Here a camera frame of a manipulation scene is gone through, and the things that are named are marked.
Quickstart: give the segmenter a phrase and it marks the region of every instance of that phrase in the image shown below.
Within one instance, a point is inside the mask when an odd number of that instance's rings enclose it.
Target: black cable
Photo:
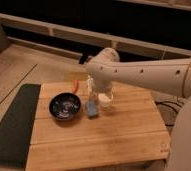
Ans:
[[[168,105],[168,104],[165,104],[165,103],[163,103],[163,102],[155,102],[155,104],[156,104],[156,105],[167,106],[167,107],[171,108],[176,114],[178,113],[178,111],[177,111],[174,107],[172,107],[172,106],[170,106],[170,105]]]
[[[180,107],[180,108],[182,107],[182,105],[180,105],[180,104],[178,104],[178,103],[176,103],[176,102],[167,101],[167,100],[166,100],[166,101],[161,101],[161,102],[157,102],[157,101],[156,101],[156,103],[171,103],[171,104],[177,105],[177,106]]]
[[[177,103],[175,103],[175,102],[171,102],[171,101],[163,101],[163,102],[157,102],[157,101],[155,101],[155,104],[156,105],[163,105],[163,106],[167,106],[167,107],[169,107],[169,108],[171,108],[176,114],[178,114],[178,111],[174,108],[174,107],[172,107],[172,106],[170,106],[170,105],[168,105],[168,104],[166,104],[166,103],[172,103],[172,104],[176,104],[177,106],[181,106],[181,105],[179,105],[179,104],[177,104]],[[174,123],[173,124],[167,124],[167,123],[165,123],[165,126],[167,126],[167,127],[173,127],[174,126]]]

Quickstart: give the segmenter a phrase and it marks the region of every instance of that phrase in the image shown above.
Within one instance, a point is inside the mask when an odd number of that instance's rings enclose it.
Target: orange object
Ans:
[[[72,89],[72,93],[73,94],[76,94],[77,90],[78,90],[78,87],[79,87],[79,83],[78,83],[78,80],[74,80],[73,81],[73,89]]]

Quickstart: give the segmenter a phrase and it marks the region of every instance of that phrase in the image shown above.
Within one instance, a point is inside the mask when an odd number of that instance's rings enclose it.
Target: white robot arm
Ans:
[[[95,88],[105,92],[111,81],[123,82],[180,97],[191,96],[191,58],[148,62],[118,62],[118,53],[105,48],[87,64]]]
[[[111,81],[119,81],[188,98],[173,128],[172,152],[165,171],[191,171],[191,58],[128,63],[118,60],[114,49],[105,48],[87,63],[95,91],[105,93]]]

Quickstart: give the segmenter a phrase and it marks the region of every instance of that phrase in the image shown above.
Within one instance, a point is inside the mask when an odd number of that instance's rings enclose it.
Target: black bowl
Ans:
[[[80,108],[79,97],[72,93],[61,93],[55,96],[49,106],[50,113],[58,120],[71,120]]]

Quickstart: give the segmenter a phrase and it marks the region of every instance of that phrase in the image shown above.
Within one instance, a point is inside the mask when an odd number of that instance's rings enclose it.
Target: cord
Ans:
[[[172,102],[172,101],[167,101],[167,100],[166,100],[166,101],[162,101],[162,102],[157,102],[157,101],[156,101],[156,103],[171,103],[171,104],[174,104],[174,105],[176,105],[176,106],[178,106],[178,107],[180,107],[180,108],[183,106],[183,104],[180,105],[179,103]]]
[[[178,114],[178,111],[177,111],[174,107],[172,107],[172,106],[170,106],[170,105],[168,105],[168,104],[165,104],[164,102],[155,102],[155,104],[156,104],[156,105],[167,106],[167,107],[171,108],[176,114]]]
[[[171,103],[171,104],[177,105],[178,107],[182,107],[182,106],[179,105],[178,103],[171,102],[171,101],[162,101],[162,102],[157,102],[157,101],[155,101],[155,104],[156,104],[156,105],[163,105],[163,106],[169,107],[169,108],[172,109],[176,114],[178,114],[178,110],[176,110],[173,106],[171,106],[171,105],[169,105],[169,104],[166,104],[166,103]],[[173,124],[165,123],[165,126],[167,126],[167,127],[173,127],[173,126],[174,126],[174,123],[173,123]]]
[[[188,76],[188,73],[189,73],[189,69],[191,68],[191,62],[189,63],[187,69],[186,69],[186,72],[185,72],[185,75],[184,75],[184,79],[183,79],[183,83],[182,83],[182,96],[185,98],[185,92],[184,92],[184,89],[185,89],[185,85],[186,85],[186,79],[187,79],[187,76]]]

